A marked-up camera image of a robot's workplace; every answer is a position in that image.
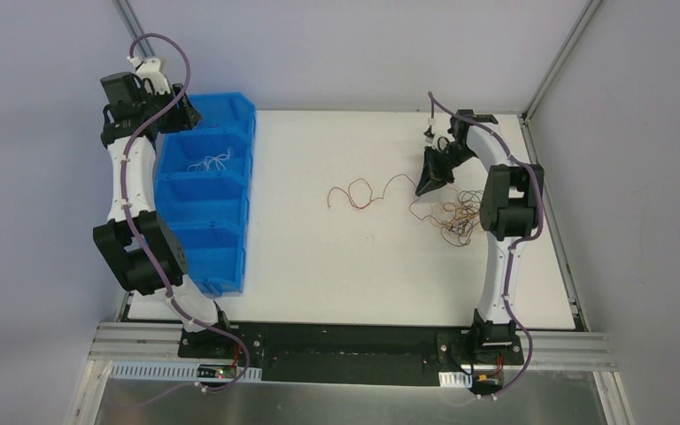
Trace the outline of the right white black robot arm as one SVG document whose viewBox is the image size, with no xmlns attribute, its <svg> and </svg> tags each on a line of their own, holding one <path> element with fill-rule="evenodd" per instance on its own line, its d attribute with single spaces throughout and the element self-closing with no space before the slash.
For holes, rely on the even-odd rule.
<svg viewBox="0 0 680 425">
<path fill-rule="evenodd" d="M 545 170 L 519 160 L 497 125 L 491 114 L 456 111 L 445 145 L 424 149 L 415 194 L 420 197 L 452 183 L 455 168 L 472 158 L 482 163 L 487 172 L 479 211 L 487 236 L 485 280 L 471 328 L 456 353 L 473 362 L 502 358 L 520 364 L 522 346 L 516 335 L 519 322 L 514 317 L 512 292 L 524 245 L 543 230 Z"/>
</svg>

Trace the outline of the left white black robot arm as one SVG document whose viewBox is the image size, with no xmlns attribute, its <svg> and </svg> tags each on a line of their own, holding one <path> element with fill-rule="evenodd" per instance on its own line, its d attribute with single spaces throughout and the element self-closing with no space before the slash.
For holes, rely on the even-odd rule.
<svg viewBox="0 0 680 425">
<path fill-rule="evenodd" d="M 227 316 L 190 278 L 182 244 L 153 193 L 158 135 L 192 129 L 201 117 L 183 85 L 160 71 L 115 73 L 100 82 L 108 99 L 101 143 L 113 177 L 110 211 L 93 229 L 94 243 L 125 291 L 164 305 L 182 322 L 186 341 L 224 358 L 235 345 Z"/>
</svg>

